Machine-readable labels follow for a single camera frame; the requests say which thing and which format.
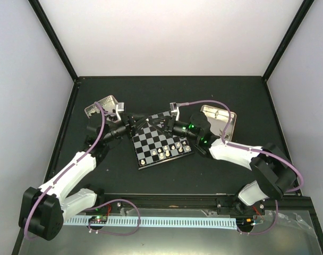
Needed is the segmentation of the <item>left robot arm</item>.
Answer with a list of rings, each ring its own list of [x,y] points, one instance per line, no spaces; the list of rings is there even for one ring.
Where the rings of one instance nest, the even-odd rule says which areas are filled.
[[[41,237],[47,241],[57,236],[64,222],[82,211],[102,211],[110,207],[104,191],[90,184],[77,193],[74,187],[105,159],[110,142],[125,135],[133,137],[142,126],[143,114],[122,113],[121,120],[106,120],[106,113],[89,118],[83,145],[73,159],[53,178],[38,188],[29,187],[23,194],[19,227],[28,240]]]

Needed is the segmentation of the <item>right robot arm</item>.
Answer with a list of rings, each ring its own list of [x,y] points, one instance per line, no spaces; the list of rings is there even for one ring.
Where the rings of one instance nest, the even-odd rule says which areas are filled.
[[[211,132],[211,124],[202,112],[192,114],[188,123],[175,116],[150,120],[166,137],[178,136],[192,141],[203,156],[223,160],[250,170],[254,181],[246,184],[236,194],[233,208],[246,214],[256,202],[265,199],[280,199],[290,190],[297,173],[279,148],[271,143],[263,147],[248,147],[239,143],[223,141]]]

